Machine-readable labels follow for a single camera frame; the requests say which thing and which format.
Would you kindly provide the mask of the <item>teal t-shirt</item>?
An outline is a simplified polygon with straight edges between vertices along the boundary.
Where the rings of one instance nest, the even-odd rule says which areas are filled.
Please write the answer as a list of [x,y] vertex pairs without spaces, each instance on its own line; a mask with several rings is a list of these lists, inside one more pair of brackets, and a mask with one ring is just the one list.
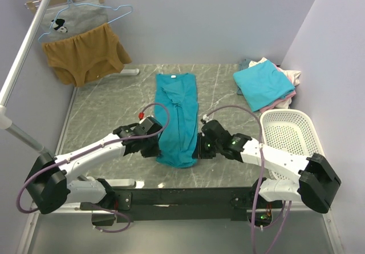
[[159,139],[161,154],[156,161],[174,168],[196,164],[192,159],[197,143],[198,101],[196,77],[193,74],[156,75],[155,118],[169,124]]

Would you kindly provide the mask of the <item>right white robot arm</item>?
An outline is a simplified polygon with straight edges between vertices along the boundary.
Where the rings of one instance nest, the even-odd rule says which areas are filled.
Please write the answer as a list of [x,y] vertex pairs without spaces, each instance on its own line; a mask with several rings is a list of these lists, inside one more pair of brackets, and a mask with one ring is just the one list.
[[318,153],[295,155],[245,134],[230,134],[217,120],[205,123],[197,135],[195,159],[212,159],[221,154],[229,160],[263,166],[285,179],[264,179],[250,194],[252,205],[264,207],[272,201],[300,201],[315,212],[326,214],[331,208],[341,180],[327,159]]

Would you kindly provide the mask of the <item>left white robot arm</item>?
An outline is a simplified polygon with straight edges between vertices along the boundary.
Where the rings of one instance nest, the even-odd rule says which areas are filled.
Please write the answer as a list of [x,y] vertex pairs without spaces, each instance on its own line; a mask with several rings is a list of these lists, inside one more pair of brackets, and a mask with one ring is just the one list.
[[140,152],[156,156],[162,125],[152,116],[120,126],[103,139],[68,154],[40,155],[26,178],[26,189],[42,214],[67,203],[92,203],[100,209],[114,208],[116,194],[102,178],[78,178],[108,160]]

